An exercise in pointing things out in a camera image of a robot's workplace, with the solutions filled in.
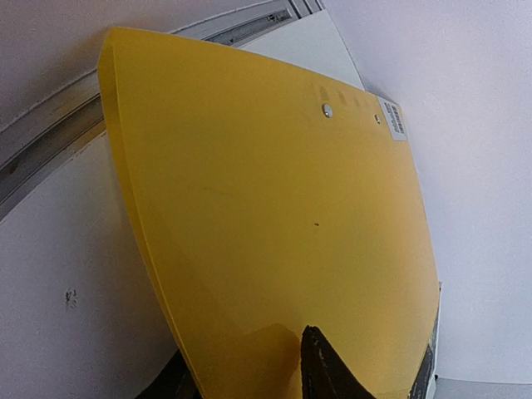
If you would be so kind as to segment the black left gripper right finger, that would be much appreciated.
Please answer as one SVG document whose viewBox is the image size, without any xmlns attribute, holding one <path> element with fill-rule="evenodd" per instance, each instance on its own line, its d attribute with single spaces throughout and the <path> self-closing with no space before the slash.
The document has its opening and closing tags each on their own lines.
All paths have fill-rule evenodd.
<svg viewBox="0 0 532 399">
<path fill-rule="evenodd" d="M 375 398 L 355 378 L 318 327 L 304 328 L 300 355 L 304 399 Z"/>
</svg>

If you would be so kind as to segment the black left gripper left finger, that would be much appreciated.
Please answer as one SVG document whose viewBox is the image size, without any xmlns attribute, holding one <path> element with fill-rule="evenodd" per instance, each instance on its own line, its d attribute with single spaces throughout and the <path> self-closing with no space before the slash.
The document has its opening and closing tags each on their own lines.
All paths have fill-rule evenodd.
<svg viewBox="0 0 532 399">
<path fill-rule="evenodd" d="M 195 382 L 180 351 L 139 394 L 139 399 L 145 398 L 195 398 Z"/>
</svg>

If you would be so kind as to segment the yellow hardcover book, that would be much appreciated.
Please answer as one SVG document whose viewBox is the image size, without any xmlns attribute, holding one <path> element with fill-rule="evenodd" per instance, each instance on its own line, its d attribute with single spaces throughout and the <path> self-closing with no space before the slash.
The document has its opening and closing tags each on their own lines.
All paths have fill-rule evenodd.
<svg viewBox="0 0 532 399">
<path fill-rule="evenodd" d="M 201 395 L 300 398 L 314 325 L 372 395 L 407 397 L 439 284 L 400 108 L 123 27 L 98 77 L 134 235 Z"/>
</svg>

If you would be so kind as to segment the dark Three Days book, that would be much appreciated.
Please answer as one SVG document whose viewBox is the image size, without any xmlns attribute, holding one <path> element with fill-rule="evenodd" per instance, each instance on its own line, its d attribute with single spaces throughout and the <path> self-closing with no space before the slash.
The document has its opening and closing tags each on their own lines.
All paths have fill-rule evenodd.
<svg viewBox="0 0 532 399">
<path fill-rule="evenodd" d="M 410 399 L 433 399 L 436 395 L 436 365 L 438 357 L 438 338 L 440 327 L 441 298 L 439 298 L 436 318 L 428 340 L 425 356 L 421 362 L 410 393 Z"/>
</svg>

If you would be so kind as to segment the aluminium table edge rail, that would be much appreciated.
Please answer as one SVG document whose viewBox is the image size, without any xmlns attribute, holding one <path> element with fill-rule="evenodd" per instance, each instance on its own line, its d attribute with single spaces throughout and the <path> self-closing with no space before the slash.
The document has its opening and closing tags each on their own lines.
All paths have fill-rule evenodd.
<svg viewBox="0 0 532 399">
<path fill-rule="evenodd" d="M 320 1 L 259 1 L 181 25 L 171 34 L 237 47 L 324 10 Z M 1 214 L 105 129 L 100 89 L 89 71 L 1 131 Z"/>
</svg>

